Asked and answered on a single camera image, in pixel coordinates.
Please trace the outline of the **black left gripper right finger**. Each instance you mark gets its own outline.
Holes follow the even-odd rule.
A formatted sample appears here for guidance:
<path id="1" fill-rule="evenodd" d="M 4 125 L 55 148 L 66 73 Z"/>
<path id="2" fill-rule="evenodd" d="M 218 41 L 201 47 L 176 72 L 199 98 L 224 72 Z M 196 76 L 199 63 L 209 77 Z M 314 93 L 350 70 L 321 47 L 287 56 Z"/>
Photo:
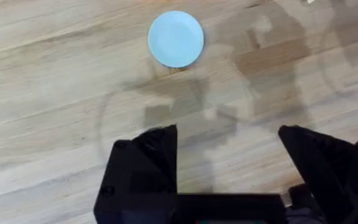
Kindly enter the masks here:
<path id="1" fill-rule="evenodd" d="M 358 223 L 358 142 L 301 126 L 281 126 L 278 136 L 323 223 Z"/>

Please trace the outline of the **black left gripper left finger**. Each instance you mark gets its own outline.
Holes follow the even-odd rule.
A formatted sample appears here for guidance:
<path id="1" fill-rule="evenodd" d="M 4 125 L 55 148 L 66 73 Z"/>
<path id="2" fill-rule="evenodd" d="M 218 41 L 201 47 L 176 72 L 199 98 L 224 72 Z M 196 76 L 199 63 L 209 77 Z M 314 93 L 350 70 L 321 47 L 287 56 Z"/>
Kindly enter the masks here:
<path id="1" fill-rule="evenodd" d="M 171 223 L 178 130 L 172 124 L 113 145 L 93 214 L 97 223 Z"/>

